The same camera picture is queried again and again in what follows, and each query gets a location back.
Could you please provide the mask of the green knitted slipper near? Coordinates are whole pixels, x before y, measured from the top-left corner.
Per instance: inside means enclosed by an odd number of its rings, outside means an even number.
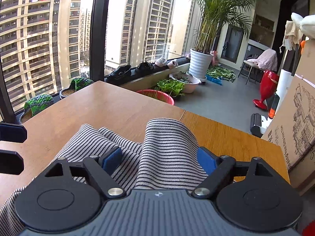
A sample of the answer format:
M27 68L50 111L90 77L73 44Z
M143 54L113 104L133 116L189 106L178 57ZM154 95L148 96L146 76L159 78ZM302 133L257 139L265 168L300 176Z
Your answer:
M41 111L54 104L53 97L49 94L40 94L25 102L23 113L19 119L19 123L23 124L36 116Z

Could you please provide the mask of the black shoe left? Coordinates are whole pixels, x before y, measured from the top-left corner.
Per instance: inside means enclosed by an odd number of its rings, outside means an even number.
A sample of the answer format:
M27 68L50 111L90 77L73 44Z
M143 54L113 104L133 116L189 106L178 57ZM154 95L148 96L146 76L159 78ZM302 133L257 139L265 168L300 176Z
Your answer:
M131 65L121 65L105 77L107 82L120 82L131 76Z

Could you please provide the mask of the tall potted palm plant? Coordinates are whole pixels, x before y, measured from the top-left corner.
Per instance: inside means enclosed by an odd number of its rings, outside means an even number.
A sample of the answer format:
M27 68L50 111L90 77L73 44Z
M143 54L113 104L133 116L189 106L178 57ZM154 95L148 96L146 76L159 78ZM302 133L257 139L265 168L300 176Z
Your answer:
M201 11L201 25L197 31L194 50L210 54L218 30L224 25L240 28L249 37L252 20L246 15L257 0L195 0Z

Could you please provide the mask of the black white floor appliance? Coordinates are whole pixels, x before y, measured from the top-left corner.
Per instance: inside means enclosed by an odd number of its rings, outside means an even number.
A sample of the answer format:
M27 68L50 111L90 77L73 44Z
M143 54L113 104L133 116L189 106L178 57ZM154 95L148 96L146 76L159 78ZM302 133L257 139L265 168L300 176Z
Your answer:
M265 117L259 113L253 113L250 118L251 134L258 138L261 138L271 122L272 119L269 116Z

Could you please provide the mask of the green leafy vegetable plant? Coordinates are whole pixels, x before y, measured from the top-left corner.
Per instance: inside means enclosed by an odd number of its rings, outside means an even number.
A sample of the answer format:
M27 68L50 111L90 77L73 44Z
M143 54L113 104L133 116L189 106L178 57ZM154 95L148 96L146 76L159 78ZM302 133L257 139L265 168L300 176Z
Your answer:
M154 89L164 92L172 98L176 98L177 96L184 95L184 85L184 83L174 79L163 79L157 82L157 85Z

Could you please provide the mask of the red plastic basin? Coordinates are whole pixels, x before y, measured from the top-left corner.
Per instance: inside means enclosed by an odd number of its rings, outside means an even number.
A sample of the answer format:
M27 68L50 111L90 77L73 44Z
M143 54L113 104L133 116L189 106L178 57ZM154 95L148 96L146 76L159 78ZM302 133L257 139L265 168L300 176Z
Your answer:
M143 89L143 90L137 91L137 93L145 95L145 96L153 98L153 99L156 99L156 100L159 100L159 101L162 101L162 102L165 102L165 103L168 103L170 105L175 104L173 98L170 95L168 95L164 92L158 91L158 90Z

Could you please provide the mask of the large cardboard box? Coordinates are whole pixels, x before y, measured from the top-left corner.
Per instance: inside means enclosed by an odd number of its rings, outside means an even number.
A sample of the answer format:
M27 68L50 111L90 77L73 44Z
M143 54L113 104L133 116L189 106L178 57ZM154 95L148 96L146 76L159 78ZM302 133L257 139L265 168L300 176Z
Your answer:
M314 40L306 41L296 74L262 139L281 147L288 169L314 145Z

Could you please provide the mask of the white goose plush toy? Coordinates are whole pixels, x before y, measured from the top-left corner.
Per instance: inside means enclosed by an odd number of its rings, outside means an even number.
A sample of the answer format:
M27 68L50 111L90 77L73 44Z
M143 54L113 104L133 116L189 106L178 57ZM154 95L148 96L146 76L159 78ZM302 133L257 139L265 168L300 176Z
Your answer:
M299 30L309 39L315 39L315 15L302 17L297 13L292 13L292 21Z

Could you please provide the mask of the grey black striped garment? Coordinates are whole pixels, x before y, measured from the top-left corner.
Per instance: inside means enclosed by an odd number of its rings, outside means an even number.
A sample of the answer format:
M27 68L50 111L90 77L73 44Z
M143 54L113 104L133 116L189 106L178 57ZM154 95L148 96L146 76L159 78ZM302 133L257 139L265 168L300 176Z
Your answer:
M152 119L142 143L105 127L84 124L56 157L82 162L112 148L122 150L122 160L112 177L128 197L110 201L99 217L76 235L209 234L207 204L190 197L207 173L197 161L197 140L183 123Z

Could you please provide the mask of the chair with pink cloth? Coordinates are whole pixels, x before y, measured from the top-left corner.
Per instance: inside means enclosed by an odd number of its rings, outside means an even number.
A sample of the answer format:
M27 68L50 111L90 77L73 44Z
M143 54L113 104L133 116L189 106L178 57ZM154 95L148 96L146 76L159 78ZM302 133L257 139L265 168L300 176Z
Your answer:
M250 59L244 60L243 63L244 65L241 67L238 77L240 75L243 75L242 70L244 69L245 65L249 67L249 73L247 75L247 81L246 81L246 84L247 84L249 82L251 72L253 69L260 70L260 71L269 70L269 71L276 72L277 66L278 66L277 53L275 50L267 49L257 58L250 58Z

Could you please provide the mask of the green vegetables on floor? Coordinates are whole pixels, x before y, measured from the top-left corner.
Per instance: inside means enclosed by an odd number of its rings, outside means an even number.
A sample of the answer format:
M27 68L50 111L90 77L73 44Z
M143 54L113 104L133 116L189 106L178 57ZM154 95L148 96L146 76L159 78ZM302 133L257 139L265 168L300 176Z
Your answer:
M210 66L206 71L206 75L217 80L227 80L231 83L236 80L236 74L233 70L218 65Z

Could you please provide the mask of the blue plastic bag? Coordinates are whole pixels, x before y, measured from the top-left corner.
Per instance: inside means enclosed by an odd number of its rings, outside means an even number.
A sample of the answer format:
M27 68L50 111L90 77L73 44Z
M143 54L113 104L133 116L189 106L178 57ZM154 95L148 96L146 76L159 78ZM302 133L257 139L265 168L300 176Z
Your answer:
M221 79L219 79L219 78L213 78L212 76L209 76L209 75L206 75L206 78L208 81L210 81L212 83L218 84L220 86L223 85Z

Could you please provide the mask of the green knitted slipper far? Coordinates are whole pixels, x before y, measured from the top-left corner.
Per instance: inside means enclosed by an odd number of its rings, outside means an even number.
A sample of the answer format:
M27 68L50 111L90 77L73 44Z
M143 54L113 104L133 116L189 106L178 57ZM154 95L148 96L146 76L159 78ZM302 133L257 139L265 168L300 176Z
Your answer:
M62 89L59 93L59 97L60 99L64 99L68 96L70 96L71 94L83 89L84 87L87 87L91 84L93 84L94 81L90 80L88 78L74 78L71 80L70 82L70 86L68 88Z

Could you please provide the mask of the green knitted slipper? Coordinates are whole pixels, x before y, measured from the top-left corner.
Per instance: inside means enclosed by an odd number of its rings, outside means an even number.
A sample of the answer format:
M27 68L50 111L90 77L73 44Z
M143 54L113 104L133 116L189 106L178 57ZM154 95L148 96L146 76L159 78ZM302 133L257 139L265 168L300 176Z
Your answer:
M41 111L54 104L53 97L49 94L40 94L25 102L23 113L19 119L19 123L23 124L36 116Z
M70 82L70 86L68 88L62 89L59 93L59 97L60 99L64 99L68 96L70 96L71 94L83 89L84 87L87 87L91 84L93 84L94 81L90 80L88 78L74 78L71 80Z

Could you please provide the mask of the white ribbed plant pot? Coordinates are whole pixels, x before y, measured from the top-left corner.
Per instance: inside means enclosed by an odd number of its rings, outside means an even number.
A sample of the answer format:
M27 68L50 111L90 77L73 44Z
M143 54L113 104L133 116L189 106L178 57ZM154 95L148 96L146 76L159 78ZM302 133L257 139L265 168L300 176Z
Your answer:
M189 73L199 79L206 78L206 72L212 62L212 54L204 54L194 49L190 50L190 67Z

